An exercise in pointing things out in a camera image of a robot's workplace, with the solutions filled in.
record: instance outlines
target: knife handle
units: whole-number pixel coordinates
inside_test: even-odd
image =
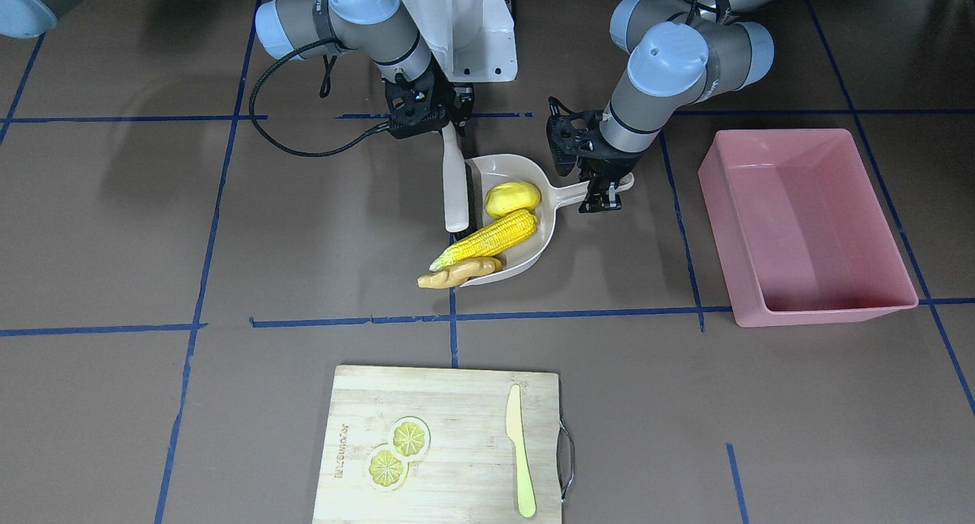
[[[529,456],[525,453],[525,440],[515,441],[515,469],[518,484],[518,513],[532,518],[535,514],[535,490],[532,488],[532,475],[529,473]]]

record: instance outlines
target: lemon slice print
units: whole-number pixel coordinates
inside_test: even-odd
[[[390,446],[405,462],[424,457],[430,447],[430,428],[419,417],[407,416],[396,421],[391,436]]]
[[[369,477],[377,490],[393,490],[407,477],[408,464],[383,444],[369,455]]]

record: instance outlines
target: white scoop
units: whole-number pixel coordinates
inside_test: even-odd
[[[472,278],[461,284],[460,287],[488,284],[511,278],[533,266],[539,260],[551,240],[551,235],[555,232],[556,209],[582,202],[586,197],[586,190],[589,185],[586,181],[582,181],[582,183],[568,185],[568,187],[552,187],[545,173],[536,163],[516,154],[478,156],[468,159],[467,163],[481,174],[481,203],[484,202],[484,198],[492,187],[508,183],[508,181],[527,181],[527,183],[535,185],[542,193],[542,200],[534,209],[536,218],[539,218],[539,230],[536,230],[529,240],[525,240],[525,242],[497,256],[504,264],[504,268],[492,274]],[[633,174],[626,174],[620,180],[617,191],[624,191],[630,187],[633,187]],[[481,221],[483,221],[483,225],[487,225],[493,222],[494,218],[483,214]]]

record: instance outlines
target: cutting board handle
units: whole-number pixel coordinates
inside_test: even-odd
[[[561,440],[565,438],[565,442],[568,444],[568,476],[563,478],[563,465],[561,464]],[[568,431],[568,427],[565,426],[565,419],[558,420],[558,441],[556,443],[556,468],[558,469],[558,485],[561,486],[561,502],[565,503],[565,495],[568,494],[568,488],[572,485],[572,481],[575,480],[575,440],[572,439],[572,433]]]

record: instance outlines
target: wooden cutting board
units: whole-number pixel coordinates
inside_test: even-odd
[[[518,513],[515,450],[505,433],[511,385],[522,417],[537,511]],[[370,485],[369,456],[401,417],[429,428],[421,459],[394,490]],[[339,366],[321,451],[314,524],[561,524],[558,375]]]

